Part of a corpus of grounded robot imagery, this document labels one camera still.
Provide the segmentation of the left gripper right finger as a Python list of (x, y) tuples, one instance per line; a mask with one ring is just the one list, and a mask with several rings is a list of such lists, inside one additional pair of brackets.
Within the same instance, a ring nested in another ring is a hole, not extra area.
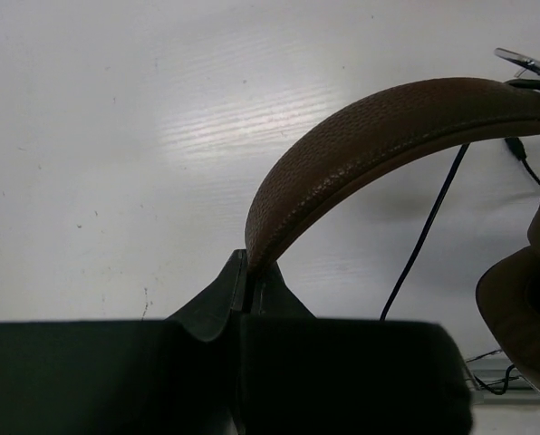
[(239, 324), (246, 434), (468, 434), (459, 350), (437, 324), (317, 318), (277, 266)]

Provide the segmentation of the brown silver headphones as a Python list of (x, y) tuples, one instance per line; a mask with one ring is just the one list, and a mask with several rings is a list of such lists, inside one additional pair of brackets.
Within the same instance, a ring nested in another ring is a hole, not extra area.
[[(355, 191), (414, 160), (457, 145), (540, 135), (540, 61), (502, 48), (523, 68), (507, 82), (441, 78), (377, 92), (322, 121), (272, 167), (249, 209), (250, 277)], [(479, 280), (478, 310), (500, 348), (540, 391), (540, 203), (529, 244)]]

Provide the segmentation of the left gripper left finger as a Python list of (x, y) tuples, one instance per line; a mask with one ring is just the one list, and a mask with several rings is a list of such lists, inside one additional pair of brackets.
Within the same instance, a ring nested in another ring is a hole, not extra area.
[(229, 434), (222, 333), (246, 255), (162, 320), (0, 323), (0, 434)]

